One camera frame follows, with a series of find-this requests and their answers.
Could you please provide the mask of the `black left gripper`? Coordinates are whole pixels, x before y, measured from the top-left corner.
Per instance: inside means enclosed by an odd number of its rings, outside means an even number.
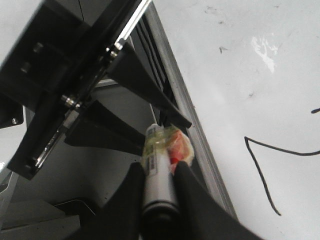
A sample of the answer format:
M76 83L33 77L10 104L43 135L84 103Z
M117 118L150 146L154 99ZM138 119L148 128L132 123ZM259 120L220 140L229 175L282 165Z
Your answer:
M145 135L90 98L110 47L127 43L148 6L112 0L88 25L54 0L39 4L0 68L1 93L34 113L11 171L32 179L62 135L73 147L143 154Z

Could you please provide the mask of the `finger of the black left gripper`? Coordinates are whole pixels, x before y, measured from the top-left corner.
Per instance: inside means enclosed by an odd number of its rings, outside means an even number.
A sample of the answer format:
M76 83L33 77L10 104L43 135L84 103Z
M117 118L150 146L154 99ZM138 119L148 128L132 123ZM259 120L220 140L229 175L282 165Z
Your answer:
M192 123L161 91L130 44L112 45L109 47L108 55L110 64L107 74L111 79L163 111L173 124L185 128L192 126Z

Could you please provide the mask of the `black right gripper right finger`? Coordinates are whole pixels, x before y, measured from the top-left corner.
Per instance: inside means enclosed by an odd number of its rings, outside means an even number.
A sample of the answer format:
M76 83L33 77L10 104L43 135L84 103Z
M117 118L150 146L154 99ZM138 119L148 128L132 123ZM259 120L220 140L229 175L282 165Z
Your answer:
M175 168L174 188L187 240L261 239L216 203L184 161Z

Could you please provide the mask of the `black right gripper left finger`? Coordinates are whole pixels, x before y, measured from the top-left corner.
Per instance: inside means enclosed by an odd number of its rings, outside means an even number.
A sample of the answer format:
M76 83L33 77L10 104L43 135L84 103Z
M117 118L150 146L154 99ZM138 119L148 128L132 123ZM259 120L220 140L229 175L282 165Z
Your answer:
M68 240L137 240L143 202L145 173L139 162L127 175L102 210Z

